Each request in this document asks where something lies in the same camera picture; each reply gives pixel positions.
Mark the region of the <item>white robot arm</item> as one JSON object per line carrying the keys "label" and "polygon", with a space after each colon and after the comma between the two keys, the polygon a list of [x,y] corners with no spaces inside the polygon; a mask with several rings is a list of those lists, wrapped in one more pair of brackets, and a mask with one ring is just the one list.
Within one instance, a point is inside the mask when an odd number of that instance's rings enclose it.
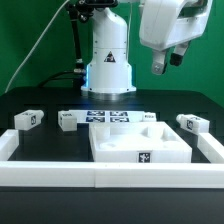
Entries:
{"label": "white robot arm", "polygon": [[152,49],[151,71],[162,75],[167,65],[180,65],[190,42],[203,35],[213,0],[78,0],[80,19],[93,20],[84,95],[117,100],[136,91],[128,63],[128,27],[111,11],[121,2],[139,4],[140,43]]}

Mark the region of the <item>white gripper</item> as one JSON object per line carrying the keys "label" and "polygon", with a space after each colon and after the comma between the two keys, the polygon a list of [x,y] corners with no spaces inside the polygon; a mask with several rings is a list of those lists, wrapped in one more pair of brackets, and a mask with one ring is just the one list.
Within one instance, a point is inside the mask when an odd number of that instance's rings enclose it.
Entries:
{"label": "white gripper", "polygon": [[153,74],[162,75],[166,71],[165,49],[175,46],[170,64],[180,66],[190,46],[187,41],[204,33],[213,0],[206,0],[204,6],[197,5],[198,11],[192,16],[181,16],[183,9],[191,8],[198,2],[199,0],[145,0],[142,4],[139,37],[142,45],[155,49],[152,51]]}

